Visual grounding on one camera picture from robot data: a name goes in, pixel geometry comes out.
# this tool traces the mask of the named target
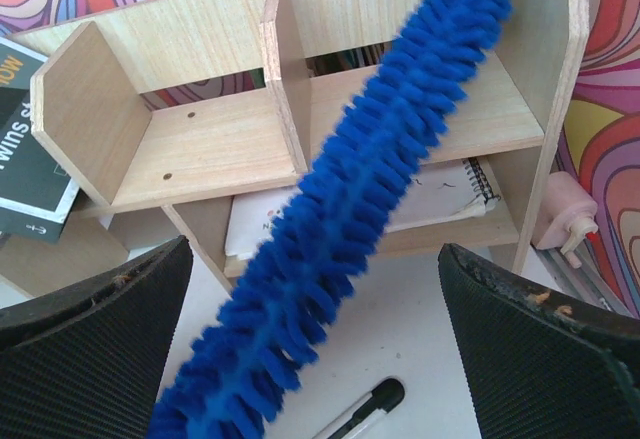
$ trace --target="wooden desk organizer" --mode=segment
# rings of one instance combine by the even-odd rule
[[[96,216],[162,207],[216,277],[232,196],[293,184],[374,68],[309,79],[306,57],[392,39],[419,0],[151,0],[17,34],[50,55],[33,133]],[[588,0],[513,0],[433,161],[486,156],[504,201],[483,218],[387,235],[382,254],[488,245],[524,264],[586,44]],[[264,67],[267,87],[150,112],[141,93]]]

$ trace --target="colorful psychedelic wallpaper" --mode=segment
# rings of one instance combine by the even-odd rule
[[[591,35],[558,163],[598,202],[600,273],[640,314],[640,0],[591,0]]]
[[[0,35],[143,0],[0,0]],[[640,0],[591,0],[592,32],[558,164],[596,199],[600,272],[640,315]],[[235,74],[147,95],[160,108],[253,87]]]

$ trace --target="wooden divider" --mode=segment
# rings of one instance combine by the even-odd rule
[[[99,205],[111,204],[151,112],[102,37],[78,27],[31,78],[32,134]]]
[[[227,291],[233,287],[223,272],[227,260],[224,243],[232,201],[232,197],[219,197],[162,208]]]
[[[589,0],[513,0],[497,54],[545,132],[540,148],[489,157],[520,233],[517,245],[492,248],[494,260],[524,267],[547,177],[589,36]]]
[[[311,81],[291,0],[266,0],[260,21],[264,79],[297,173],[310,160]]]

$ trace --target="white desk surface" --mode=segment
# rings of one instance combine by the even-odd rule
[[[525,276],[557,288],[544,268],[531,262],[536,261],[528,261]],[[214,321],[227,297],[196,256],[163,384],[173,381],[190,356],[193,338]],[[480,437],[436,255],[374,259],[318,352],[320,360],[302,371],[303,388],[286,396],[285,410],[268,426],[267,439],[312,438],[389,376],[404,383],[406,397],[366,439]]]

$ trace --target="notebook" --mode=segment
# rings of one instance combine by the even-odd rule
[[[29,81],[45,61],[0,38],[0,231],[56,243],[79,187],[31,135]]]
[[[298,192],[293,186],[236,196],[226,255],[239,260],[253,257],[260,244],[271,238],[273,219]],[[484,216],[499,200],[476,158],[426,164],[413,177],[385,232]]]

